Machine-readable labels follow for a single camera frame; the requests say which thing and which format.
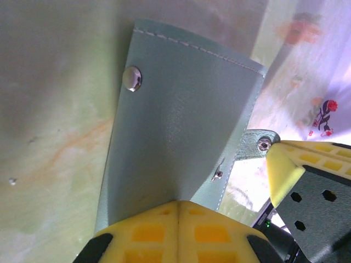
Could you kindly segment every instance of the yellow plastic part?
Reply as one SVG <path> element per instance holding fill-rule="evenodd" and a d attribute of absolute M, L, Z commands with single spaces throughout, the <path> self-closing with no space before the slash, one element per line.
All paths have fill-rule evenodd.
<path fill-rule="evenodd" d="M 174 201 L 97 233 L 113 239 L 99 263 L 259 263 L 259 231 L 190 201 Z"/>
<path fill-rule="evenodd" d="M 274 207 L 278 207 L 305 172 L 290 155 L 284 144 L 277 143 L 271 146 L 266 156 L 270 201 Z"/>
<path fill-rule="evenodd" d="M 267 153 L 270 199 L 278 207 L 305 172 L 303 165 L 351 180 L 351 150 L 331 142 L 282 141 Z"/>

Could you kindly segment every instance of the light blue leather strap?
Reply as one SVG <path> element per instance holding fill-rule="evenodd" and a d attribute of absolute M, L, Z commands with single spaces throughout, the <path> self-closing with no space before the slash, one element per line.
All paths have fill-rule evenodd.
<path fill-rule="evenodd" d="M 175 199 L 218 209 L 265 68 L 145 19 L 135 23 L 128 66 L 142 83 L 121 90 L 96 230 Z M 223 177 L 211 182 L 223 159 Z"/>

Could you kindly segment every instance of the orange stain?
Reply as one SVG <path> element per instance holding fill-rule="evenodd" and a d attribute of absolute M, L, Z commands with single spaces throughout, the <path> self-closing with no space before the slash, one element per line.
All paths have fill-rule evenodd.
<path fill-rule="evenodd" d="M 97 139 L 101 136 L 110 135 L 112 130 L 113 119 L 109 119 L 106 122 L 98 125 L 97 127 L 90 130 L 88 133 L 79 136 L 77 138 L 70 139 L 63 147 L 61 147 L 58 151 L 56 151 L 53 158 L 50 160 L 48 164 L 48 168 L 52 167 L 55 162 L 57 162 L 65 153 L 65 151 L 69 148 L 81 148 L 87 151 L 91 151 L 97 145 Z"/>

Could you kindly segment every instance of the red flower pattern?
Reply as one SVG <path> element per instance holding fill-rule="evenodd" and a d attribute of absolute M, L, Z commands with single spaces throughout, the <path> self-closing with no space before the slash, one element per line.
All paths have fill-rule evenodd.
<path fill-rule="evenodd" d="M 330 111 L 336 111 L 338 109 L 338 103 L 334 100 L 329 100 L 327 104 L 327 108 Z"/>
<path fill-rule="evenodd" d="M 318 127 L 319 121 L 317 121 L 316 119 L 313 121 L 313 127 Z"/>
<path fill-rule="evenodd" d="M 330 136 L 334 133 L 334 129 L 326 130 L 324 131 L 320 136 L 325 137 L 325 136 Z"/>

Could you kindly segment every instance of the white stitching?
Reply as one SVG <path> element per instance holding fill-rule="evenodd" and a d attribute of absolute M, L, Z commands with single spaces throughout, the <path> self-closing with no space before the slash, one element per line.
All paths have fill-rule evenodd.
<path fill-rule="evenodd" d="M 162 38 L 162 39 L 166 39 L 166 40 L 172 41 L 172 42 L 174 42 L 174 43 L 181 44 L 181 45 L 183 45 L 183 46 L 185 46 L 185 47 L 190 47 L 190 48 L 198 49 L 198 50 L 200 50 L 200 51 L 202 51 L 202 52 L 206 52 L 206 53 L 208 53 L 208 54 L 210 54 L 210 55 L 216 56 L 216 57 L 219 58 L 219 59 L 223 59 L 223 60 L 225 60 L 225 61 L 227 61 L 227 62 L 233 63 L 233 64 L 238 65 L 238 66 L 241 66 L 241 67 L 243 67 L 243 68 L 247 68 L 248 70 L 252 70 L 253 72 L 256 72 L 256 73 L 258 73 L 258 74 L 264 76 L 264 73 L 261 72 L 261 71 L 257 71 L 257 70 L 255 70 L 255 69 L 253 69 L 253 68 L 251 68 L 251 67 L 245 66 L 245 65 L 243 65 L 243 64 L 241 64 L 241 63 L 239 63 L 239 62 L 236 62 L 236 61 L 234 61 L 234 60 L 232 60 L 232 59 L 228 59 L 228 58 L 226 58 L 226 57 L 224 57 L 224 56 L 221 56 L 221 55 L 219 55 L 219 54 L 216 54 L 216 53 L 211 52 L 211 51 L 209 51 L 209 50 L 206 50 L 206 49 L 204 49 L 204 48 L 201 48 L 201 47 L 198 47 L 198 46 L 189 44 L 189 43 L 187 43 L 187 42 L 179 41 L 179 40 L 176 40 L 176 39 L 171 38 L 171 37 L 166 37 L 166 36 L 161 35 L 161 34 L 152 33 L 152 32 L 149 32 L 149 31 L 144 31 L 144 30 L 140 30 L 140 29 L 137 29 L 137 28 L 135 28 L 133 31 L 136 32 L 136 33 L 146 34 L 146 35 L 149 35 L 149 36 L 152 36 L 152 37 L 159 37 L 159 38 Z"/>

